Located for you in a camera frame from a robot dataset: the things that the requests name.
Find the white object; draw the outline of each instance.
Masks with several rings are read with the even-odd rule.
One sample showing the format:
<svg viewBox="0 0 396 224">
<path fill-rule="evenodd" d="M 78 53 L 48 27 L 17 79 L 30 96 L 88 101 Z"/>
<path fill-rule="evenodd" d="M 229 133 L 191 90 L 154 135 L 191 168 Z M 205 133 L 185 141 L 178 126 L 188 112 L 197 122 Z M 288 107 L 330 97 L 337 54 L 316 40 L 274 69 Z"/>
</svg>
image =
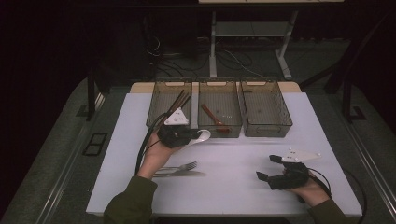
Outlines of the white object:
<svg viewBox="0 0 396 224">
<path fill-rule="evenodd" d="M 165 121 L 165 125 L 187 125 L 189 120 L 184 115 L 179 107 L 175 112 Z"/>
<path fill-rule="evenodd" d="M 192 146 L 194 144 L 204 142 L 204 141 L 206 141 L 207 139 L 210 138 L 210 131 L 208 131 L 208 130 L 200 130 L 199 132 L 201 132 L 201 135 L 199 136 L 199 138 L 191 139 L 191 141 L 184 147 L 189 147 L 189 146 Z"/>
<path fill-rule="evenodd" d="M 285 162 L 301 162 L 310 161 L 321 158 L 320 153 L 313 153 L 303 150 L 289 149 L 288 153 L 282 157 L 282 161 Z"/>
</svg>

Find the gray carpet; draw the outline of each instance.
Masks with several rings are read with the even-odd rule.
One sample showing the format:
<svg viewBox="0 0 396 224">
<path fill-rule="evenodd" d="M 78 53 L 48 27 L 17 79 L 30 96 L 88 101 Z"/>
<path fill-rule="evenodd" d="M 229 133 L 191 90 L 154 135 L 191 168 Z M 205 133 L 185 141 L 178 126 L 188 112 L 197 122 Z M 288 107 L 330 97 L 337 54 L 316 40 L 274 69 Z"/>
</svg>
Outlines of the gray carpet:
<svg viewBox="0 0 396 224">
<path fill-rule="evenodd" d="M 336 62 L 345 51 L 347 44 L 342 40 L 290 43 L 285 57 L 287 62 L 290 62 L 293 81 L 304 81 Z M 222 52 L 221 54 L 226 57 L 228 53 Z M 194 60 L 174 58 L 171 62 L 181 66 L 178 70 L 186 77 L 208 77 L 206 56 L 207 54 L 202 54 Z M 251 71 L 282 78 L 275 55 L 271 50 L 237 53 L 235 56 L 246 64 L 251 58 L 252 63 L 248 67 Z M 230 66 L 237 68 L 237 64 L 232 63 L 232 58 L 228 59 L 229 61 L 223 60 L 224 64 L 218 62 L 219 77 L 254 76 L 240 67 L 231 69 Z M 162 68 L 175 77 L 178 74 L 175 69 L 164 68 L 164 66 Z M 159 71 L 158 76 L 167 77 L 167 74 Z M 325 94 L 322 90 L 325 81 L 326 78 L 323 78 L 306 88 L 305 91 L 308 93 L 340 164 L 356 176 L 364 186 L 368 210 L 363 223 L 395 223 L 374 180 L 361 162 L 358 155 L 359 149 L 351 136 L 350 129 L 352 128 L 357 133 L 381 174 L 394 189 L 396 189 L 396 180 L 392 176 L 392 171 L 395 170 L 395 135 L 358 89 L 353 90 L 352 104 L 362 110 L 367 120 L 356 120 L 352 125 L 345 122 L 340 115 L 341 92 L 335 95 Z M 38 218 L 40 222 L 57 224 L 102 222 L 100 217 L 86 214 L 85 209 L 103 157 L 106 155 L 106 146 L 111 139 L 123 98 L 128 91 L 129 87 L 113 88 L 109 94 L 105 95 L 105 100 L 92 121 L 88 122 L 85 121 L 85 117 L 79 116 L 81 115 L 79 111 L 87 104 L 86 82 L 83 81 L 76 87 L 36 157 L 29 174 L 21 184 L 2 223 L 35 223 Z M 104 148 L 97 157 L 83 156 L 81 152 L 87 146 L 93 133 L 107 133 Z M 351 176 L 346 176 L 362 204 L 359 186 Z M 64 177 L 64 182 L 60 181 L 60 177 Z M 51 193 L 53 189 L 57 189 L 58 193 Z M 46 206 L 48 199 L 53 206 L 44 213 L 44 215 L 48 214 L 47 217 L 40 216 L 43 208 L 48 208 Z M 253 223 L 253 220 L 248 218 L 237 221 L 243 224 Z M 313 223 L 309 217 L 290 218 L 290 222 L 293 224 Z M 173 223 L 183 223 L 183 221 L 174 219 Z"/>
</svg>

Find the dark background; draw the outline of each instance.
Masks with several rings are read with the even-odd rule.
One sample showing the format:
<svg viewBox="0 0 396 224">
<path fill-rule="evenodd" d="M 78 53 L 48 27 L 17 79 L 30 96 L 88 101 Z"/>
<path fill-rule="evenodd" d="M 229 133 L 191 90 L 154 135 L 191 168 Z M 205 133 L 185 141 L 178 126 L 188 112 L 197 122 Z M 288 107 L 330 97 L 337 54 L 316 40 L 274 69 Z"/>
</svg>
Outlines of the dark background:
<svg viewBox="0 0 396 224">
<path fill-rule="evenodd" d="M 344 7 L 335 11 L 331 8 L 303 9 L 293 39 L 345 38 L 356 39 L 359 44 L 361 37 L 387 12 L 378 1 L 365 1 L 364 4 L 370 6 L 353 10 Z M 154 27 L 151 28 L 162 34 L 163 39 L 178 37 L 181 41 L 176 47 L 193 56 L 191 46 L 194 46 L 195 35 L 210 32 L 209 26 L 202 25 L 208 18 L 206 14 L 181 13 L 174 17 L 166 13 L 156 14 L 152 17 Z M 108 91 L 111 85 L 150 79 L 150 57 L 143 35 L 144 15 L 136 12 L 80 14 L 72 8 L 70 1 L 0 0 L 1 216 L 68 96 L 89 71 L 97 75 L 101 91 Z M 179 31 L 170 36 L 164 26 L 156 23 L 175 23 L 180 17 L 186 20 L 179 23 Z M 393 12 L 384 20 L 352 69 L 354 82 L 394 132 L 395 24 Z"/>
</svg>

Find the floor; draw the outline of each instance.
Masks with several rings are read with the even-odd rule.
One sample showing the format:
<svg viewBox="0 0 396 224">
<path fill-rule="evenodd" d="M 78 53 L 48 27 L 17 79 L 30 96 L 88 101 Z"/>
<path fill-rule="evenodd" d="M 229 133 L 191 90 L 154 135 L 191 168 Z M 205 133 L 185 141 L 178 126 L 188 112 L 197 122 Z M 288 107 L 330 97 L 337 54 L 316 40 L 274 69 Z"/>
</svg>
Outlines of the floor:
<svg viewBox="0 0 396 224">
<path fill-rule="evenodd" d="M 220 39 L 217 44 L 218 77 L 257 76 L 283 80 L 274 49 L 274 39 Z M 256 48 L 246 49 L 247 45 Z M 285 55 L 294 82 L 301 83 L 335 63 L 348 46 L 345 40 L 291 42 Z M 186 59 L 168 49 L 157 77 L 208 77 L 208 46 L 200 47 L 195 59 Z M 396 138 L 367 102 L 359 89 L 353 88 L 352 105 L 358 106 L 365 120 L 348 123 L 341 115 L 341 91 L 328 95 L 323 78 L 303 89 L 308 94 L 320 124 L 346 177 L 367 214 L 362 223 L 395 223 L 391 207 L 395 204 Z M 100 170 L 106 146 L 111 139 L 118 114 L 129 87 L 113 87 L 97 98 L 97 112 L 86 121 L 86 80 L 82 81 L 64 106 L 47 141 L 21 184 L 1 223 L 101 223 L 100 217 L 85 213 Z M 93 133 L 107 133 L 98 156 L 83 156 Z M 288 218 L 293 224 L 313 223 L 309 217 Z M 172 220 L 172 223 L 197 223 L 197 220 Z M 222 223 L 266 223 L 260 218 L 223 219 Z"/>
</svg>

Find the hand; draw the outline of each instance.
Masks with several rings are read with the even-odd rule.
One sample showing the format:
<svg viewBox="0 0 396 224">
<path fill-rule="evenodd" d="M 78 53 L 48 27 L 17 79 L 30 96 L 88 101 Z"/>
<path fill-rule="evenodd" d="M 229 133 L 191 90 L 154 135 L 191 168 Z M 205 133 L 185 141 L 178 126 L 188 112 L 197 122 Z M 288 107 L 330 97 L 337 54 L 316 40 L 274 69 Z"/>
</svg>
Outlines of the hand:
<svg viewBox="0 0 396 224">
<path fill-rule="evenodd" d="M 169 148 L 166 147 L 158 137 L 157 133 L 153 133 L 148 140 L 145 158 L 137 175 L 151 179 L 154 174 L 163 167 L 171 157 L 171 155 L 180 150 L 182 147 Z"/>
<path fill-rule="evenodd" d="M 302 197 L 311 207 L 330 200 L 330 197 L 327 195 L 326 191 L 324 191 L 324 189 L 312 178 L 309 178 L 304 186 L 297 189 L 288 189 L 288 191 Z"/>
</svg>

